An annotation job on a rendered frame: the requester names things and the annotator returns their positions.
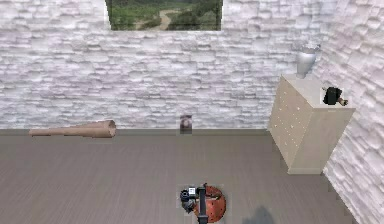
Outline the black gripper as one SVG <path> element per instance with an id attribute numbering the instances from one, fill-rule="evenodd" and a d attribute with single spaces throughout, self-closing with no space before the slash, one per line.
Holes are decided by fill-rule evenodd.
<path id="1" fill-rule="evenodd" d="M 196 189 L 188 188 L 180 192 L 180 201 L 183 209 L 190 213 L 196 206 Z"/>

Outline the orange black striped basketball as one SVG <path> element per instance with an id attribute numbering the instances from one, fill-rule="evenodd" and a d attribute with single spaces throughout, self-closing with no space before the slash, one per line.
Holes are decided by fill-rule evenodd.
<path id="1" fill-rule="evenodd" d="M 205 189 L 205 213 L 200 212 L 200 193 Z M 193 213 L 196 215 L 199 224 L 213 224 L 220 221 L 226 212 L 226 198 L 222 191 L 210 185 L 204 185 L 196 189 L 196 194 L 193 199 Z"/>

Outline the small dark grey box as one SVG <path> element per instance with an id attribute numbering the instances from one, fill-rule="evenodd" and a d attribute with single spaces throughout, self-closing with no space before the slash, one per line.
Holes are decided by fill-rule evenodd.
<path id="1" fill-rule="evenodd" d="M 192 132 L 192 116 L 182 115 L 180 117 L 180 133 L 190 134 Z"/>

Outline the wooden baseball bat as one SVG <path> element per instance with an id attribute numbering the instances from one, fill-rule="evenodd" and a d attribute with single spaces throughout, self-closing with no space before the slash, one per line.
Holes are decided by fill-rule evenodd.
<path id="1" fill-rule="evenodd" d="M 70 127 L 31 129 L 30 136 L 81 136 L 91 138 L 112 138 L 116 134 L 116 124 L 113 120 L 91 122 Z"/>

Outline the beige chest of drawers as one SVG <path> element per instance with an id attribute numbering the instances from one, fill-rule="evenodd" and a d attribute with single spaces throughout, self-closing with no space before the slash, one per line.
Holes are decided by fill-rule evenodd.
<path id="1" fill-rule="evenodd" d="M 319 174 L 355 108 L 323 102 L 325 85 L 315 77 L 280 77 L 268 130 L 289 174 Z"/>

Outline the silver grey vase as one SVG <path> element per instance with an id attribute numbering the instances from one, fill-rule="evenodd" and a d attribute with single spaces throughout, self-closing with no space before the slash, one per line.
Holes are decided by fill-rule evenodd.
<path id="1" fill-rule="evenodd" d="M 296 77 L 304 79 L 308 72 L 311 70 L 313 64 L 316 61 L 317 52 L 321 49 L 321 45 L 318 44 L 314 47 L 304 46 L 298 52 L 296 57 L 297 73 Z"/>

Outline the window with green landscape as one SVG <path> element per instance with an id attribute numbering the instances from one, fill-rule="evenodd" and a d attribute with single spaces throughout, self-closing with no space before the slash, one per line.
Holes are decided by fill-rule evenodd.
<path id="1" fill-rule="evenodd" d="M 105 0 L 113 31 L 220 31 L 223 0 Z"/>

